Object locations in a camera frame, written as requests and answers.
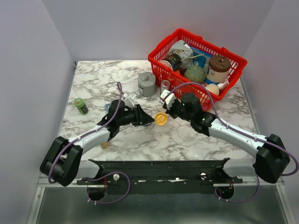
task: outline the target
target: jar with brown lid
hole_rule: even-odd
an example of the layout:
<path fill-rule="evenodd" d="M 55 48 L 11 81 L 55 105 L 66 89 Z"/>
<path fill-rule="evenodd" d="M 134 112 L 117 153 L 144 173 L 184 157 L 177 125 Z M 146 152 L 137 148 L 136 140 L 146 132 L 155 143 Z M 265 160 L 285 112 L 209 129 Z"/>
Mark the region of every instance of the jar with brown lid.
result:
<path fill-rule="evenodd" d="M 215 55 L 209 60 L 209 66 L 206 72 L 207 80 L 205 83 L 218 84 L 223 83 L 228 78 L 230 61 L 222 55 Z"/>

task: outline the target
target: white marble surface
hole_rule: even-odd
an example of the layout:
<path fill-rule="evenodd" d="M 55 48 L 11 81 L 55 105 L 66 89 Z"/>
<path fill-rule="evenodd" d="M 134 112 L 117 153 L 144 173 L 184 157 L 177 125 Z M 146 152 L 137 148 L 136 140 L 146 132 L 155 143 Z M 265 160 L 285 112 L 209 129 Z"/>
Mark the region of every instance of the white marble surface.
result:
<path fill-rule="evenodd" d="M 93 128 L 106 114 L 105 104 L 119 98 L 116 82 L 123 92 L 138 94 L 137 103 L 152 117 L 163 111 L 159 104 L 159 89 L 151 98 L 138 92 L 138 73 L 151 71 L 148 61 L 87 61 L 79 62 L 71 88 L 60 135 L 72 137 Z M 89 108 L 81 115 L 73 105 L 83 98 Z M 241 85 L 237 84 L 225 98 L 216 103 L 219 115 L 229 123 L 255 132 L 249 106 Z M 110 146 L 97 146 L 82 159 L 94 160 L 221 160 L 225 157 L 243 158 L 244 151 L 212 137 L 198 134 L 181 119 L 169 118 L 164 126 L 129 127 L 110 141 Z"/>

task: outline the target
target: green ball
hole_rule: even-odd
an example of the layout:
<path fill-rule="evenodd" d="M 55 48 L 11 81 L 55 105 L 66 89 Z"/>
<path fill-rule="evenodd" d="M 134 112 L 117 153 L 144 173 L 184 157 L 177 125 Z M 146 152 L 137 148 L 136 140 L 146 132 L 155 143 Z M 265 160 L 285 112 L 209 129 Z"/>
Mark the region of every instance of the green ball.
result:
<path fill-rule="evenodd" d="M 191 65 L 185 72 L 185 78 L 191 82 L 203 83 L 206 78 L 206 73 L 202 67 Z"/>

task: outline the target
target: gray wall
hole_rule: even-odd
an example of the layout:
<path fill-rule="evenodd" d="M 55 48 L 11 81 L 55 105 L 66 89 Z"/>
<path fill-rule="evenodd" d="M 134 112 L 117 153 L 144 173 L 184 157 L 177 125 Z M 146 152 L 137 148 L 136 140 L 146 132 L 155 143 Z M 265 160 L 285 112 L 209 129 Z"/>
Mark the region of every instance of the gray wall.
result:
<path fill-rule="evenodd" d="M 249 98 L 263 134 L 282 137 L 288 151 L 299 158 L 299 1 L 276 0 L 245 54 L 243 74 Z M 293 162 L 288 170 L 294 168 Z M 286 177 L 286 191 L 299 223 L 296 174 Z"/>
<path fill-rule="evenodd" d="M 243 55 L 274 0 L 43 0 L 76 60 L 146 59 L 185 28 Z"/>
<path fill-rule="evenodd" d="M 2 0 L 0 21 L 0 222 L 23 224 L 74 64 L 41 0 Z"/>

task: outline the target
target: bolt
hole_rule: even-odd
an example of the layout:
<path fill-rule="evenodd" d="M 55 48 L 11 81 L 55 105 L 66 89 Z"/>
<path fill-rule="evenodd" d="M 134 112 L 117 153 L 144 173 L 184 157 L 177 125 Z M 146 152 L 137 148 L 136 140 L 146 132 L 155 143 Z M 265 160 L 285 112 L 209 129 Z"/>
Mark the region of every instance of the bolt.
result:
<path fill-rule="evenodd" d="M 118 174 L 114 174 L 114 175 L 113 175 L 113 179 L 114 179 L 115 181 L 118 181 L 119 178 L 120 178 L 120 176 L 119 176 Z"/>

